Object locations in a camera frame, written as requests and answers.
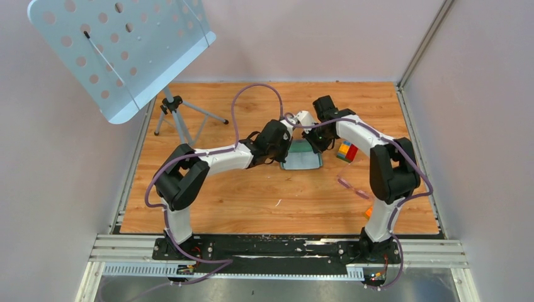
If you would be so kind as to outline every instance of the gray wall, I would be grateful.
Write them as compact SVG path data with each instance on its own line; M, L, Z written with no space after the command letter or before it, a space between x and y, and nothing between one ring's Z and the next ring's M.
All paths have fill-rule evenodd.
M456 2L407 102L482 301L532 301L534 3Z
M0 301L72 301L142 115L111 125L26 17L0 3Z
M443 0L204 0L217 40L179 81L397 81Z

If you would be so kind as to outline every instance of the wooden table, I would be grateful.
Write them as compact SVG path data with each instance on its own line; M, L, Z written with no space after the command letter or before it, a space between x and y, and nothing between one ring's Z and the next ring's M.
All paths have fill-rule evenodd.
M269 83L279 90L284 111L315 111L312 102L330 94L339 108L350 108L364 121L393 137L408 137L397 95L391 83ZM245 83L172 84L174 95L230 120L229 125L209 119L196 148L214 148L235 141L230 117L230 104ZM160 114L152 113L147 137L125 212L122 233L161 233L162 211L145 207L145 189L169 154L180 144L176 130L163 123L159 136L154 136ZM244 92L236 104L240 138L261 131L270 119L277 119L279 105L275 94L265 87ZM203 115L181 107L191 135L200 127ZM300 138L296 130L295 138ZM323 153L324 166L311 171L283 171L277 164L248 170L229 171L210 176L191 206L191 225L195 233L359 233L367 222L364 212L371 200L358 197L342 187L336 175L347 163L336 158L341 142L334 150ZM361 152L343 177L354 187L371 194L369 159ZM421 186L417 192L424 191ZM151 201L159 202L154 190ZM395 232L434 234L438 227L428 198L407 203L398 219Z

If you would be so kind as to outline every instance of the round hole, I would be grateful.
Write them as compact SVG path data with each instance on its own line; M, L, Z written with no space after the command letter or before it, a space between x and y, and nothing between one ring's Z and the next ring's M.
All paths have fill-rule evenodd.
M99 50L100 52L104 52L104 46L102 46L102 45L100 45L100 44L97 44L97 45L96 45L96 48L98 48L98 50Z
M117 13L120 14L120 13L122 13L123 10L124 10L124 5L122 5L122 3L120 3L120 2L115 3L115 11Z
M74 3L73 0L65 0L64 6L65 6L65 9L67 11L70 11L71 13L73 13L76 10L76 4Z
M96 84L98 83L98 75L96 74L93 74L89 77L89 82L93 83L93 84Z
M131 24L130 22L126 23L125 28L126 28L126 31L129 32L129 33L131 33L132 31L134 31L134 25Z
M106 13L100 13L98 14L98 20L102 23L106 23L108 21L108 15Z
M82 26L80 26L80 31L82 33L84 31L86 31L87 33L91 33L91 27L88 24L82 24Z
M72 45L72 39L69 36L62 36L61 45L65 47L70 47Z
M48 24L54 24L55 23L55 15L51 11L46 11L43 13L43 19Z
M80 67L84 67L85 64L87 64L87 60L85 59L85 57L76 58L76 65L78 65Z
M113 43L118 42L118 35L116 33L112 33L110 38Z

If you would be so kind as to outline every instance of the robotic arm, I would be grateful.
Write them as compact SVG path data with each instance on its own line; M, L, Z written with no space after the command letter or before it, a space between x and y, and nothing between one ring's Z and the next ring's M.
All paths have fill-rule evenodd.
M379 133L350 109L338 110L330 96L319 98L313 105L321 122L343 118L304 130L303 137L316 153L327 150L335 139L343 138L356 145L370 158L370 184L376 198L371 218L361 231L359 248L364 257L383 255L394 248L390 234L398 215L398 211L394 209L421 183L417 172L407 164L395 147L386 141L397 142L415 161L412 143L407 138L395 140ZM236 145L207 150L194 150L187 144L178 146L166 163L186 154L206 155L177 162L156 181L157 193L169 207L169 227L175 241L181 244L191 237L190 205L207 176L233 169L248 169L274 161L285 162L294 129L314 125L318 124L311 114L308 111L300 111L287 120L269 121L261 132L252 132ZM393 167L392 161L398 162L399 165ZM182 174L180 169L188 169L187 174Z

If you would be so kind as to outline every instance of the music stand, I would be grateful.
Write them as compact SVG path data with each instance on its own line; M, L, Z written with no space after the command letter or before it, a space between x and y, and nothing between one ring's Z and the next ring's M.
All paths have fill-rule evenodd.
M128 121L163 91L156 135L167 111L190 145L209 116L228 124L168 88L215 41L200 0L33 0L28 17L110 123ZM194 140L180 104L205 115Z

